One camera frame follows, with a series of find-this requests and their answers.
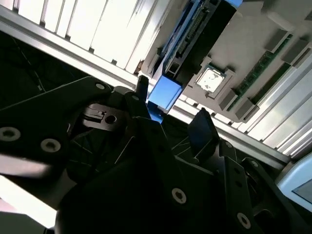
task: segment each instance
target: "metal clip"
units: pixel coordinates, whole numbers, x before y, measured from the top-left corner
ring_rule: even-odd
[[[83,114],[83,125],[106,131],[115,131],[125,122],[123,111],[97,103],[89,105]]]

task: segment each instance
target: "screw hole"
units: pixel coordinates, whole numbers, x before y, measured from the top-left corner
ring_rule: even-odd
[[[240,182],[238,182],[238,181],[235,181],[235,184],[236,184],[239,188],[243,187],[243,185],[242,185]]]
[[[100,84],[100,83],[97,83],[96,87],[99,88],[99,89],[105,89],[105,86]]]
[[[179,199],[182,199],[182,198],[183,198],[183,195],[182,195],[182,193],[180,193],[180,192],[176,192],[175,195],[176,195],[176,197],[179,198]]]
[[[15,136],[15,133],[11,130],[6,130],[3,132],[3,136],[4,137],[13,137],[13,136]]]
[[[56,145],[53,142],[48,142],[45,144],[48,149],[55,150]]]
[[[117,118],[115,116],[108,116],[106,119],[105,119],[105,122],[108,123],[108,124],[113,124],[115,123],[117,120]]]
[[[237,174],[240,174],[240,171],[239,171],[237,168],[234,168],[234,171],[235,171]]]
[[[136,101],[139,101],[139,98],[138,98],[137,96],[135,96],[135,95],[132,95],[132,98],[133,98],[134,100],[136,100]]]

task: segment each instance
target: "black wire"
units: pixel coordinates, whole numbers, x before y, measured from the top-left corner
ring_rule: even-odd
[[[45,88],[43,87],[42,85],[42,82],[41,82],[41,79],[40,77],[38,76],[37,72],[35,71],[35,69],[32,67],[32,64],[31,62],[27,59],[25,53],[23,52],[23,50],[21,49],[21,47],[19,46],[19,44],[17,43],[17,41],[14,39],[14,37],[11,37],[11,39],[14,41],[15,45],[17,46],[18,50],[20,51],[20,53],[22,54],[22,57],[26,60],[28,66],[30,66],[33,70],[33,72],[35,73],[37,79],[38,79],[38,86],[41,87],[42,91],[43,92],[46,92]]]
[[[88,181],[89,179],[91,179],[94,176],[96,168],[97,168],[98,164],[100,163],[101,157],[102,157],[104,149],[106,147],[106,143],[107,143],[107,138],[104,137],[102,143],[100,144],[98,151],[95,154],[95,157],[93,158],[93,162],[92,162],[90,170],[88,172],[86,181]]]

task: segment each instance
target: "metal frame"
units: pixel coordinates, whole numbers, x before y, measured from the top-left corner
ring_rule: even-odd
[[[0,30],[108,84],[113,86],[121,85],[132,90],[136,86],[137,77],[133,74],[74,45],[3,6],[0,6]],[[152,83],[149,84],[149,91],[152,90],[153,86]],[[176,117],[184,115],[193,118],[192,114],[181,108],[175,107],[174,111],[175,113],[178,112]],[[282,169],[289,161],[283,154],[252,139],[228,124],[216,118],[214,118],[214,122],[220,136],[239,150],[277,169]]]

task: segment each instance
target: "green ram module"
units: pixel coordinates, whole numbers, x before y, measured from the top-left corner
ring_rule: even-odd
[[[247,92],[247,90],[252,86],[252,84],[261,76],[265,69],[270,65],[270,63],[274,60],[274,58],[281,52],[281,50],[285,47],[285,45],[292,38],[292,35],[289,34],[288,37],[281,43],[281,45],[277,48],[275,53],[270,51],[266,51],[260,60],[256,63],[253,69],[247,74],[244,80],[240,83],[240,85],[234,89],[237,94],[237,98],[232,102],[227,111],[230,111],[235,104],[241,99],[241,97]]]

